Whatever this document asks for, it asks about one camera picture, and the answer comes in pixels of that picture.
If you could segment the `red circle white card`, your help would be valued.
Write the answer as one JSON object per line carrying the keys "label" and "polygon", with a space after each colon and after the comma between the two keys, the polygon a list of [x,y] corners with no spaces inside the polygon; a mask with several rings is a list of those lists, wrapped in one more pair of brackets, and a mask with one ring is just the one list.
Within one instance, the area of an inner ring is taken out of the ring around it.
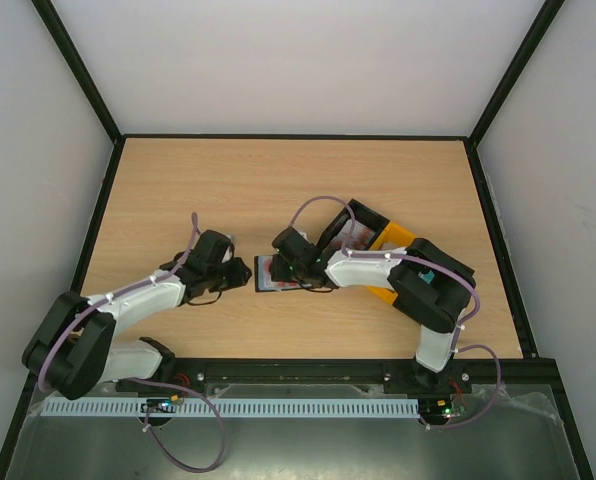
{"label": "red circle white card", "polygon": [[296,282],[284,280],[272,273],[273,257],[262,255],[255,257],[255,291],[257,293],[283,292],[301,290]]}

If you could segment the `black card holder wallet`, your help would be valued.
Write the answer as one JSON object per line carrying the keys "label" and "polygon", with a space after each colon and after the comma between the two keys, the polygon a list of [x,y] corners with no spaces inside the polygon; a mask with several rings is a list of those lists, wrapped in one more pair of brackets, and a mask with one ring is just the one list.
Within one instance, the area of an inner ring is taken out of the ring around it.
{"label": "black card holder wallet", "polygon": [[332,288],[315,288],[310,284],[294,281],[285,272],[274,275],[273,256],[254,257],[254,290],[256,293],[279,293],[288,291],[307,291],[311,293],[331,293]]}

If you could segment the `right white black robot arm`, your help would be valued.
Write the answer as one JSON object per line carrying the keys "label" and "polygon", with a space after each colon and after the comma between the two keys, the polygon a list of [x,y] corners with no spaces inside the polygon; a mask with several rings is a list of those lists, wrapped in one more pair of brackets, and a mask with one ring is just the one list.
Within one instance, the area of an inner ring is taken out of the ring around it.
{"label": "right white black robot arm", "polygon": [[386,250],[358,249],[356,230],[347,221],[312,243],[288,226],[272,241],[272,273],[302,288],[362,286],[393,294],[393,308],[420,325],[412,381],[425,391],[438,390],[449,379],[447,366],[464,323],[481,307],[474,270],[425,238]]}

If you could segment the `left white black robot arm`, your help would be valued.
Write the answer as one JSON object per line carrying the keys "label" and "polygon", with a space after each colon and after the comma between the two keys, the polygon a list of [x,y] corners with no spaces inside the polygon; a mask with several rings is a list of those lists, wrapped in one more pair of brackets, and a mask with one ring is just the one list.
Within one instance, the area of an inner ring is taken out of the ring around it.
{"label": "left white black robot arm", "polygon": [[142,280],[98,295],[61,294],[24,349],[22,363],[40,389],[69,400],[101,383],[150,379],[165,358],[163,348],[152,340],[121,341],[119,335],[206,293],[244,287],[251,276],[229,236],[194,233],[184,251]]}

